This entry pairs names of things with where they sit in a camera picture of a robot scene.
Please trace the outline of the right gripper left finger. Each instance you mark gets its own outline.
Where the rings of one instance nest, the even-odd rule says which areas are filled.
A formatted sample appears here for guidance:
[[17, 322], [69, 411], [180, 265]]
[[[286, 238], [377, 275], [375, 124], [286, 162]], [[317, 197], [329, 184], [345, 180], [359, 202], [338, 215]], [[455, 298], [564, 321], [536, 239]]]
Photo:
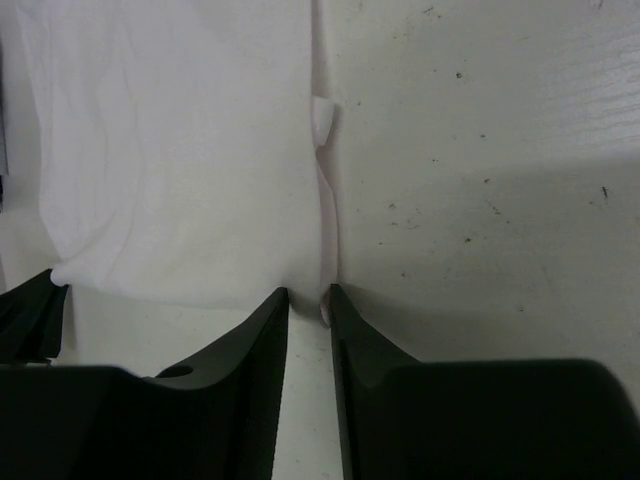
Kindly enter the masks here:
[[154, 377], [113, 366], [5, 368], [5, 479], [268, 479], [289, 295]]

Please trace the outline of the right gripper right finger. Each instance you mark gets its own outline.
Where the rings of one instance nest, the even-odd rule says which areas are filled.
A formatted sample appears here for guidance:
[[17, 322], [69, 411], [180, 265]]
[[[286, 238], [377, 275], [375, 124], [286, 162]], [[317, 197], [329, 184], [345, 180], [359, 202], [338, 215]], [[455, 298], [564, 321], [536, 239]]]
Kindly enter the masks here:
[[348, 479], [635, 479], [639, 419], [586, 359], [423, 363], [329, 290]]

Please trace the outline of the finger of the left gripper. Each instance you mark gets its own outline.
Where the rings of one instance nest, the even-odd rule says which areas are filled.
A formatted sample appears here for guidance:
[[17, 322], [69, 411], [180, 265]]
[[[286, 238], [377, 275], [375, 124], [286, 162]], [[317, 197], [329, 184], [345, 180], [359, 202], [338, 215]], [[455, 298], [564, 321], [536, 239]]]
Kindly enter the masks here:
[[1, 363], [49, 364], [61, 351], [68, 286], [47, 269], [1, 294]]

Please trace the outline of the white tank top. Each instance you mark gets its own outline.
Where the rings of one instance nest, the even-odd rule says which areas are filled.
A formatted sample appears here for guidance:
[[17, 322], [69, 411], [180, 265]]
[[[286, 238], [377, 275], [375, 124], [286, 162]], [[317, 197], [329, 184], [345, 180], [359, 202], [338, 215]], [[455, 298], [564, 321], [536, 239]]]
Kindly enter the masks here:
[[324, 315], [335, 210], [308, 1], [19, 1], [51, 278]]

